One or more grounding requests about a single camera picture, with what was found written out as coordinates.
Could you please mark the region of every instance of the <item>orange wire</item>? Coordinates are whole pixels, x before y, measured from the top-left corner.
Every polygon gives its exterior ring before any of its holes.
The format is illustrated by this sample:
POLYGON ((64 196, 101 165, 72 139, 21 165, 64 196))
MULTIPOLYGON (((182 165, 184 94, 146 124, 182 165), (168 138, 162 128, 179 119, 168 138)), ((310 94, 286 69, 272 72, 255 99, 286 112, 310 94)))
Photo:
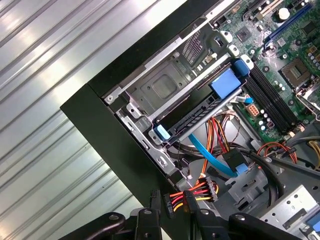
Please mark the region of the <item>orange wire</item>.
MULTIPOLYGON (((208 137, 207 137, 207 141, 206 141, 206 149, 207 149, 207 151, 210 151, 210 147, 211 147, 211 144, 212 144, 212 134, 213 134, 212 123, 210 121, 208 121, 208 137)), ((199 176, 199 178, 201 178, 202 174, 205 173, 205 171, 207 169, 207 166, 208 166, 208 160, 205 159, 204 163, 202 165, 201 175, 199 176)))
MULTIPOLYGON (((277 146, 277 145, 274 144, 274 145, 268 146, 268 147, 265 149, 265 151, 264 151, 264 157, 267 156, 267 153, 268 153, 269 149, 271 149, 271 148, 273 148, 273 147, 275 147, 275 146, 277 146)), ((282 146, 282 148, 283 148, 285 151, 288 151, 288 150, 291 149, 290 147, 287 147, 287 146, 282 146)), ((297 154, 296 154, 295 152, 290 153, 289 156, 290 156, 290 158, 291 158, 291 160, 293 161, 294 164, 296 164, 296 163, 298 162, 298 157, 297 157, 297 154)))
MULTIPOLYGON (((205 185, 206 183, 205 182, 202 182, 202 183, 200 183, 200 184, 198 184, 198 185, 195 185, 194 187, 192 187, 192 188, 190 188, 190 189, 188 189, 189 191, 193 191, 193 190, 195 190, 195 189, 197 189, 197 188, 199 188, 199 187, 201 187, 202 185, 205 185)), ((181 191, 181 192, 177 192, 177 193, 174 193, 174 194, 170 194, 170 197, 172 198, 172 197, 175 197, 175 196, 179 196, 179 195, 181 195, 181 194, 183 194, 183 192, 181 191)))
MULTIPOLYGON (((272 148, 272 147, 275 147, 275 146, 280 146, 281 148, 283 148, 283 149, 286 150, 286 151, 289 150, 289 149, 291 149, 291 148, 288 147, 288 146, 284 146, 284 145, 282 145, 282 144, 280 144, 280 143, 278 143, 278 142, 271 141, 271 142, 267 142, 266 144, 262 145, 262 146, 259 148, 257 154, 259 155, 260 152, 262 151, 262 149, 265 148, 266 146, 268 146, 268 147, 267 147, 266 150, 264 151, 264 156, 265 156, 265 157, 267 156, 268 150, 269 150, 270 148, 272 148)), ((298 161, 297 154, 296 154, 295 152, 294 152, 294 153, 291 153, 291 154, 290 154, 290 157, 291 157, 292 161, 296 164, 297 161, 298 161)))

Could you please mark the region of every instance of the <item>chip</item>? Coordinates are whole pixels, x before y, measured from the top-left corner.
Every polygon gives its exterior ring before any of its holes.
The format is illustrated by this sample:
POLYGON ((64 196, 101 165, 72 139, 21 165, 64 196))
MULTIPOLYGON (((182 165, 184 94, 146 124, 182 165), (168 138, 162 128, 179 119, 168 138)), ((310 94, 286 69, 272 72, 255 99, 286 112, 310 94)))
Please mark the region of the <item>chip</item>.
POLYGON ((280 73, 288 81, 292 88, 300 87, 310 77, 306 65, 301 61, 300 58, 295 58, 292 62, 284 66, 280 73))
POLYGON ((247 41, 251 37, 251 32, 245 26, 235 33, 241 42, 247 41))
POLYGON ((317 48, 315 46, 312 46, 312 47, 309 48, 309 52, 310 53, 313 54, 315 51, 317 51, 317 48))
POLYGON ((281 37, 277 43, 279 44, 280 47, 283 47, 284 45, 286 45, 286 41, 281 37))
POLYGON ((306 35, 309 35, 315 29, 316 29, 316 25, 312 21, 310 21, 307 25, 305 25, 302 28, 302 30, 306 35))

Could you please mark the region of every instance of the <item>screw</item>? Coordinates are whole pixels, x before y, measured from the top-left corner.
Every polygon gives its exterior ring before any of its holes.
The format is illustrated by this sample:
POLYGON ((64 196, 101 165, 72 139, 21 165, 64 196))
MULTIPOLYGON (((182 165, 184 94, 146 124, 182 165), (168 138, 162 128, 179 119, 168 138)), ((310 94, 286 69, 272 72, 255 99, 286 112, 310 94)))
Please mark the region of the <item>screw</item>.
POLYGON ((106 100, 107 100, 108 102, 111 102, 111 101, 112 101, 112 99, 114 99, 114 97, 113 97, 113 96, 111 96, 111 95, 109 95, 109 96, 106 98, 106 100))
POLYGON ((205 209, 201 209, 200 212, 204 215, 209 215, 209 211, 205 209))
POLYGON ((242 216, 242 215, 235 215, 234 216, 236 219, 238 219, 238 220, 240 220, 240 221, 244 221, 244 220, 246 220, 246 218, 244 217, 244 216, 242 216))
POLYGON ((109 219, 114 221, 114 220, 118 220, 119 217, 117 215, 112 214, 111 216, 109 216, 109 219))

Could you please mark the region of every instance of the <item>pci slot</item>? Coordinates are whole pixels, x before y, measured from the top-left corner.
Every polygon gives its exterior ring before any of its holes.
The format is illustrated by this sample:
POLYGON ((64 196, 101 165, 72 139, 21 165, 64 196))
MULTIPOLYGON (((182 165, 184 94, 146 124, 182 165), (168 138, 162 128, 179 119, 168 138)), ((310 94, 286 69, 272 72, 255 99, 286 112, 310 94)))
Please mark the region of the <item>pci slot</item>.
POLYGON ((271 33, 267 38, 264 47, 266 47, 271 41, 276 39, 279 34, 281 34, 283 31, 285 31, 288 27, 291 26, 295 21, 299 20, 303 15, 305 15, 310 9, 312 8, 312 5, 308 3, 305 5, 304 8, 302 8, 300 11, 298 11, 293 17, 285 21, 280 27, 278 27, 273 33, 271 33))

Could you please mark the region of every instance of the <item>blue clip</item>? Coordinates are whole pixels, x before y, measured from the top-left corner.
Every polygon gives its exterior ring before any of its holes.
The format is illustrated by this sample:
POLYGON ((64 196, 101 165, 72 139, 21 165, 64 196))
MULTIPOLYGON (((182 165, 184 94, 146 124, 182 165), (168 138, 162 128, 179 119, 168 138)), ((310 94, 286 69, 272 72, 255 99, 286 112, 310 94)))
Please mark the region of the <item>blue clip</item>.
POLYGON ((245 104, 253 104, 254 103, 254 99, 252 97, 247 97, 245 100, 244 100, 244 103, 245 104))

